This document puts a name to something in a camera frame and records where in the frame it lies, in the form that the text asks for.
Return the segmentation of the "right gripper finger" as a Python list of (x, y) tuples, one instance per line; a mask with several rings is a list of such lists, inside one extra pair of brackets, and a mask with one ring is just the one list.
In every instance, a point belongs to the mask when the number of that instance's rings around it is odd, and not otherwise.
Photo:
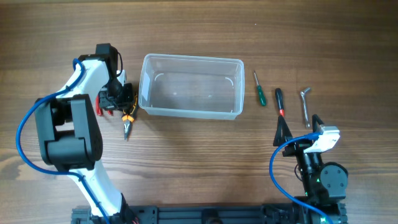
[(321, 125), (324, 125), (324, 122), (320, 119), (320, 117), (317, 114), (312, 115), (312, 129), (313, 132), (319, 132)]
[(273, 146), (281, 146), (283, 143), (293, 138), (292, 133), (282, 115), (279, 115), (277, 120), (277, 129), (273, 141)]

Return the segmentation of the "red handled pruning shears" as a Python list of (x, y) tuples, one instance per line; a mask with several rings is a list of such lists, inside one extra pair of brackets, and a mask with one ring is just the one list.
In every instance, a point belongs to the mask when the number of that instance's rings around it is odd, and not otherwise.
[(107, 97), (97, 95), (95, 99), (95, 110), (98, 116), (104, 115), (104, 111), (109, 115), (113, 115), (113, 104), (110, 102)]

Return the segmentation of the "orange black long-nose pliers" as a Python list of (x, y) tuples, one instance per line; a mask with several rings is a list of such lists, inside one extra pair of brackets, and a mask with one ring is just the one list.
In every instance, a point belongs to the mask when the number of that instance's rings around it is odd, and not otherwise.
[(127, 141), (131, 129), (132, 124), (136, 120), (137, 110), (139, 108), (138, 105), (138, 95), (135, 94), (134, 101), (130, 105), (130, 107), (126, 110), (123, 110), (123, 115), (121, 117), (122, 121), (124, 122), (124, 140)]

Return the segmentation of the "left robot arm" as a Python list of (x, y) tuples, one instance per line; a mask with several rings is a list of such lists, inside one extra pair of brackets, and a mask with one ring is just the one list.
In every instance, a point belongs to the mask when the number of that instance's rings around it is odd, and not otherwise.
[(103, 138), (95, 109), (130, 113), (137, 101), (126, 83), (121, 54), (98, 44), (94, 54), (73, 62), (73, 75), (55, 96), (39, 98), (34, 108), (40, 155), (53, 174), (73, 180), (90, 204), (92, 223), (139, 223), (123, 194), (107, 175)]

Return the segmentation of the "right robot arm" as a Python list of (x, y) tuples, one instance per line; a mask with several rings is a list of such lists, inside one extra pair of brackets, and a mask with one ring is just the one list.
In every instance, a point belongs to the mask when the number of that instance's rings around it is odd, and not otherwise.
[[(346, 223), (345, 205), (348, 171), (336, 162), (324, 163), (322, 153), (332, 149), (340, 138), (336, 126), (326, 126), (313, 115), (315, 127), (309, 134), (293, 137), (282, 115), (277, 129), (269, 162), (269, 174), (276, 188), (292, 203), (268, 205), (266, 214), (274, 223)], [(294, 197), (280, 186), (274, 176), (274, 160), (281, 152), (284, 157), (295, 157), (304, 188), (303, 197)]]

